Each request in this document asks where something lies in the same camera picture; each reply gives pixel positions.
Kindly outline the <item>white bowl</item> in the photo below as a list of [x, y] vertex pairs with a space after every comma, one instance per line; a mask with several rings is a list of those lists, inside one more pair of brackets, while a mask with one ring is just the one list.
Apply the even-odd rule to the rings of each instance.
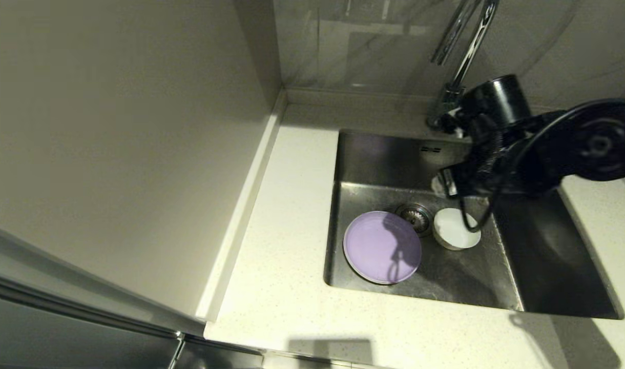
[[462, 251], [477, 246], [482, 234], [470, 232], [463, 222], [463, 213], [456, 208], [443, 208], [433, 218], [433, 236], [437, 243], [452, 251]]

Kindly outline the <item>purple plastic plate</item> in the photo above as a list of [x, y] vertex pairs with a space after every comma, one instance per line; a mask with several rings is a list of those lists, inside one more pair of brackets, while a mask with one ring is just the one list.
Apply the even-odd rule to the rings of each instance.
[[423, 256], [412, 224], [383, 211], [362, 213], [350, 222], [343, 252], [357, 275], [378, 285], [404, 282], [420, 268]]

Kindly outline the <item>stainless steel sink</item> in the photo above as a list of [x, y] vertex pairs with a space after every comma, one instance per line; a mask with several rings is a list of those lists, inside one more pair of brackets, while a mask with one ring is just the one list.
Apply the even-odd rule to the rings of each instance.
[[343, 236], [362, 213], [394, 213], [419, 203], [433, 215], [459, 208], [430, 188], [439, 170], [469, 151], [461, 142], [368, 133], [339, 134], [324, 280], [355, 291], [572, 317], [622, 319], [614, 290], [557, 191], [502, 197], [477, 246], [451, 251], [433, 234], [420, 238], [420, 268], [404, 282], [378, 285], [357, 275]]

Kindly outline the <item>round metal drain strainer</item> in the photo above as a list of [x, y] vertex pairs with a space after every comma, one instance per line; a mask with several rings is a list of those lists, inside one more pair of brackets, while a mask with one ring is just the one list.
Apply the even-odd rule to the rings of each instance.
[[420, 238], [432, 233], [434, 215], [425, 206], [415, 202], [404, 203], [394, 213], [408, 222]]

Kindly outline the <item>chrome gooseneck faucet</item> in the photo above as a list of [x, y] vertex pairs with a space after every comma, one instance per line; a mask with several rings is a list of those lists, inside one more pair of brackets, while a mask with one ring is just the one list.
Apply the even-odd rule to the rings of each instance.
[[443, 84], [439, 96], [428, 112], [427, 126], [430, 128], [441, 130], [441, 116], [458, 107], [465, 91], [463, 82], [493, 23], [499, 3], [500, 0], [459, 0], [430, 61], [438, 66], [444, 65], [474, 15], [477, 16], [477, 21], [460, 62], [450, 79]]

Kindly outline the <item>beige tall cabinet side panel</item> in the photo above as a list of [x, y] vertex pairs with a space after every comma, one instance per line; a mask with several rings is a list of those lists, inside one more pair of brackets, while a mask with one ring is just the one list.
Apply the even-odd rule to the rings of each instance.
[[0, 230], [214, 321], [284, 100], [273, 0], [0, 0]]

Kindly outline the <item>steel appliance door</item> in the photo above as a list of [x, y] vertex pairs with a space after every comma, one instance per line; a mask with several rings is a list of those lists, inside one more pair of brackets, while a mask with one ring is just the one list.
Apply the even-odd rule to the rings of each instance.
[[0, 369], [262, 369], [242, 348], [121, 317], [0, 277]]

